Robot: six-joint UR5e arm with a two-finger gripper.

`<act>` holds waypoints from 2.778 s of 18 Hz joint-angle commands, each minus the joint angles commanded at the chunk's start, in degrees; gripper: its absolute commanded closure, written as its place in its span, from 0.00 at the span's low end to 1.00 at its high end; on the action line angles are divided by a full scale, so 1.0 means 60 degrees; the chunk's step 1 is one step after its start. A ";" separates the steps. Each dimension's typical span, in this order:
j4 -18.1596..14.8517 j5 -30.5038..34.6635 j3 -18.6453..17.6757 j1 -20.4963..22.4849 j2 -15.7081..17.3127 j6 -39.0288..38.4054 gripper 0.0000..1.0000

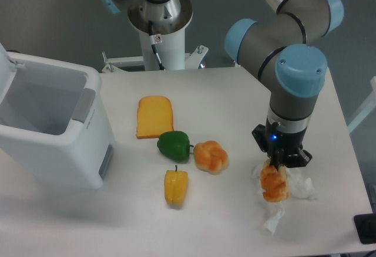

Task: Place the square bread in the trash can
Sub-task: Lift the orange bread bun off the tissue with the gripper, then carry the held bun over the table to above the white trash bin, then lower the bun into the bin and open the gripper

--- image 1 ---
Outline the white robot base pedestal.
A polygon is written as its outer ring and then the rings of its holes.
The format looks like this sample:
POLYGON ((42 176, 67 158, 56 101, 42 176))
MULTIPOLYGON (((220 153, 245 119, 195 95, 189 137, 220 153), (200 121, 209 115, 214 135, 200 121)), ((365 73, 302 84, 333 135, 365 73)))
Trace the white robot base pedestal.
POLYGON ((113 72, 115 68, 141 66, 145 71, 202 69, 203 59, 209 49, 199 45, 191 53, 185 49, 185 30, 167 35, 152 35, 139 32, 141 56, 107 58, 102 53, 104 69, 113 72))

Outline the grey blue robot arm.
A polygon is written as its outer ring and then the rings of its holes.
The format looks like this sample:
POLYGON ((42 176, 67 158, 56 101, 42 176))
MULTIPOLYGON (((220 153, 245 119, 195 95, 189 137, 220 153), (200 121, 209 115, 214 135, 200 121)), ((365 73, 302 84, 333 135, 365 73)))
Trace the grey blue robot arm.
MULTIPOLYGON (((127 10, 139 32, 146 70, 187 68, 185 29, 193 16, 190 0, 103 0, 112 13, 127 10)), ((312 156, 302 141, 327 60, 311 42, 338 27, 341 0, 266 0, 276 12, 267 25, 251 19, 236 22, 224 48, 271 93, 266 123, 253 130, 261 151, 275 168, 306 166, 312 156)))

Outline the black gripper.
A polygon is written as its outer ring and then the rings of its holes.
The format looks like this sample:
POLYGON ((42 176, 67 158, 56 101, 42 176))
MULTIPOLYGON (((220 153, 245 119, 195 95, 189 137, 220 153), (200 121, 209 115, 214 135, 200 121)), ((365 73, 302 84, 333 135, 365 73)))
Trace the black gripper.
POLYGON ((312 159, 312 155, 303 149, 309 121, 310 117, 292 121, 268 115, 266 124, 259 124, 252 131, 260 150, 267 154, 270 165, 275 166, 277 171, 281 166, 305 167, 312 159))

